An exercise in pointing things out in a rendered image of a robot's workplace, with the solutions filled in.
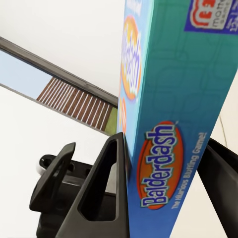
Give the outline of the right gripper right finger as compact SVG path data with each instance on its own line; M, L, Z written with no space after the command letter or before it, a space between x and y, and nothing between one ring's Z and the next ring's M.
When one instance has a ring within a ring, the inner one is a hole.
M238 155L210 138L197 172L228 238L238 238Z

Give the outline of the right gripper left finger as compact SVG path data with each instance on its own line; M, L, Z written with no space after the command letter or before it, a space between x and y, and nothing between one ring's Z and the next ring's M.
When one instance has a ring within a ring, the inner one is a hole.
M98 221L114 163L117 163L116 218ZM55 238L130 238L123 132L105 142Z

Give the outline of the board game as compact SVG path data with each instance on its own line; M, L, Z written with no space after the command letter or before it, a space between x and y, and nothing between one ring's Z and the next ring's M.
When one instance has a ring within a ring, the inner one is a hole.
M130 238L170 238L238 70L238 0L125 0L117 133Z

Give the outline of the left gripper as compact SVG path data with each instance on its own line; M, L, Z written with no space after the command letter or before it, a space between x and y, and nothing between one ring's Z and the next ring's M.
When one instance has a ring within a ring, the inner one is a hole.
M64 176L75 153L76 143L63 147L51 165L39 179L33 191L29 208L41 212L37 238L55 238L67 216L81 186L63 182ZM57 177L54 176L61 166ZM116 218L116 194L105 192L98 221Z

